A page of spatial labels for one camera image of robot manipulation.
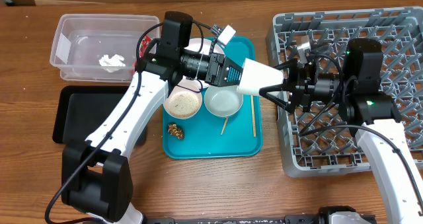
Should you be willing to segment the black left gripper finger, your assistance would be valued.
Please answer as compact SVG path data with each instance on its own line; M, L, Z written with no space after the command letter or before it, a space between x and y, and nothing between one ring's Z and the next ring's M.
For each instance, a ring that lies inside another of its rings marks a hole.
M227 59L227 65L230 71L237 71L239 73L243 72L243 67L235 63L232 59Z
M228 87L238 85L241 80L241 74L236 75L224 75L220 80L220 87Z

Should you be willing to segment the white cup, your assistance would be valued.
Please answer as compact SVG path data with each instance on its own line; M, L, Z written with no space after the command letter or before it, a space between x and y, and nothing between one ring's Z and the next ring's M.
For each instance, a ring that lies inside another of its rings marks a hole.
M237 92L258 96L261 88L279 85L283 79L282 71L246 58L243 63L241 80L237 85Z

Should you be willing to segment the white napkin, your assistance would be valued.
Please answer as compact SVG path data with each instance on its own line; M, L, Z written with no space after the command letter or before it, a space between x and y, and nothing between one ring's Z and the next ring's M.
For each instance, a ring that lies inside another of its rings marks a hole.
M100 66L109 73L120 70L121 67L125 67L124 57L118 54L110 57L105 54L99 59Z

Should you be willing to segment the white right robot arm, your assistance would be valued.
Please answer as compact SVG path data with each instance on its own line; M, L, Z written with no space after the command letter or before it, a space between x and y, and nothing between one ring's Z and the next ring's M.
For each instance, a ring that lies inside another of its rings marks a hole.
M288 77L259 90L260 96L287 112L298 106L311 109L312 102L338 107L343 123L315 129L349 129L370 163L390 223L422 222L422 177L406 143L405 128L394 99L379 90L383 52L369 38L354 38L346 45L343 63L336 74L320 73L321 58L331 56L311 50L276 66Z

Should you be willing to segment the grey bowl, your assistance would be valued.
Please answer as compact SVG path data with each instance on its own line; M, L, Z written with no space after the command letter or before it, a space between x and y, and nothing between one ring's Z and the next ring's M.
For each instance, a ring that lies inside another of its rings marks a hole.
M226 118L236 114L243 105L243 95L237 86L209 86L204 94L206 109L214 116Z

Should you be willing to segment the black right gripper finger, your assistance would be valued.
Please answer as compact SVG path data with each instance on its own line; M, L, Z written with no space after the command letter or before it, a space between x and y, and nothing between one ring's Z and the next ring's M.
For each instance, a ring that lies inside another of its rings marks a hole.
M273 102L275 105L284 109L286 112L293 113L294 112L294 105L291 103L290 100L284 101L284 100L278 98L276 95L271 94L271 92L278 92L279 93L281 91L282 91L282 84L270 85L268 87L260 88L259 89L259 95L266 98L267 100Z
M283 82L296 82L297 81L297 58L285 61L274 67L282 72L284 78Z

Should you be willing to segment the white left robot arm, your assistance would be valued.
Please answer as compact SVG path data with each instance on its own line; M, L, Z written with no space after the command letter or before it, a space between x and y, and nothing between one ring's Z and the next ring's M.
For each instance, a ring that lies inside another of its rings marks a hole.
M84 141L65 146L54 200L83 212L83 222L143 222L131 203L129 158L148 121L183 77L216 87L239 84L243 69L227 56L188 50L194 25L186 13L166 12L161 36L146 48L135 47L132 81L107 119Z

